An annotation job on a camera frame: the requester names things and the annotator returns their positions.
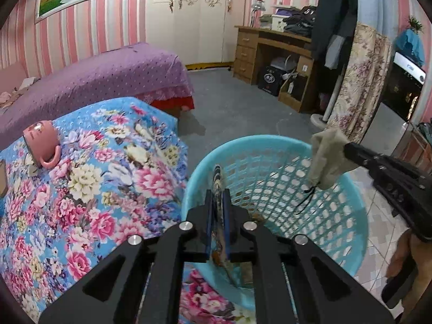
polka dot bedspread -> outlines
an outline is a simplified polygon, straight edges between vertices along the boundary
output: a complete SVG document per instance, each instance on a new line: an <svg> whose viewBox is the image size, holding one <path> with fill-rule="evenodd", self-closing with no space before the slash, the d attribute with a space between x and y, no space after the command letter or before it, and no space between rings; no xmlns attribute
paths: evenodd
<svg viewBox="0 0 432 324"><path fill-rule="evenodd" d="M151 103L192 93L187 70L175 54L147 43L108 51L33 84L1 115L0 150L39 120L53 120L102 100L141 95Z"/></svg>

turquoise plastic basket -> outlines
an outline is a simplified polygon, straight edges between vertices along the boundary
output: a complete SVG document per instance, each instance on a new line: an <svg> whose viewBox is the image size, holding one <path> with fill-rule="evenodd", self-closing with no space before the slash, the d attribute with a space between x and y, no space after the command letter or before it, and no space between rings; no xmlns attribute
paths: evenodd
<svg viewBox="0 0 432 324"><path fill-rule="evenodd" d="M357 187L347 174L328 190L317 189L300 213L294 207L305 197L311 163L310 145L292 138L255 135L239 138L210 152L193 172L182 203L187 211L204 203L212 187L213 169L219 164L223 181L235 205L260 213L273 233L285 237L306 234L349 274L359 269L368 239L368 222ZM195 263L205 280L219 294L255 310L253 290L237 288L211 261Z"/></svg>

human hand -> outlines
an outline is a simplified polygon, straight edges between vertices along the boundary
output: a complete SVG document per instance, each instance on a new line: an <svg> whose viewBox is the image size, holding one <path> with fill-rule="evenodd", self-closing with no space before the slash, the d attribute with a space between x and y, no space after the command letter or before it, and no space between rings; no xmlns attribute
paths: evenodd
<svg viewBox="0 0 432 324"><path fill-rule="evenodd" d="M401 321L414 309L424 291L432 280L432 243L422 242L412 233L411 229L405 231L397 242L386 277L396 276L402 269L403 262L410 255L417 264L418 275L414 280L410 292L402 299L404 308Z"/></svg>

silver screw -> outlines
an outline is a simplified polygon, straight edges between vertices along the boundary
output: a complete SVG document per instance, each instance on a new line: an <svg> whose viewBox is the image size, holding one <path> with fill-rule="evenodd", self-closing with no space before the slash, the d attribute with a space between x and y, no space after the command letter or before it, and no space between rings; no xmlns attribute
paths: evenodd
<svg viewBox="0 0 432 324"><path fill-rule="evenodd" d="M246 230L253 231L258 227L258 225L255 222L244 222L243 227Z"/></svg>
<svg viewBox="0 0 432 324"><path fill-rule="evenodd" d="M127 242L133 246L140 244L142 240L143 238L139 235L131 235L127 238Z"/></svg>
<svg viewBox="0 0 432 324"><path fill-rule="evenodd" d="M194 225L191 222L188 222L187 220L184 222L181 222L178 227L183 230L183 231L187 231L187 230L191 230Z"/></svg>
<svg viewBox="0 0 432 324"><path fill-rule="evenodd" d="M306 245L308 243L308 237L306 235L300 234L294 238L296 244Z"/></svg>

gray floor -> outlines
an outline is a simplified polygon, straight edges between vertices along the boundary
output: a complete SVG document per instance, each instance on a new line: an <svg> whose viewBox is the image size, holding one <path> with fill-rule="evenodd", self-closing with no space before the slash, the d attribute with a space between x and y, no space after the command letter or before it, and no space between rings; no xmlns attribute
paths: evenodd
<svg viewBox="0 0 432 324"><path fill-rule="evenodd" d="M310 115L300 114L227 69L192 71L195 110L181 115L178 133L188 145L189 173L213 149L256 134L290 136L309 142L318 132Z"/></svg>

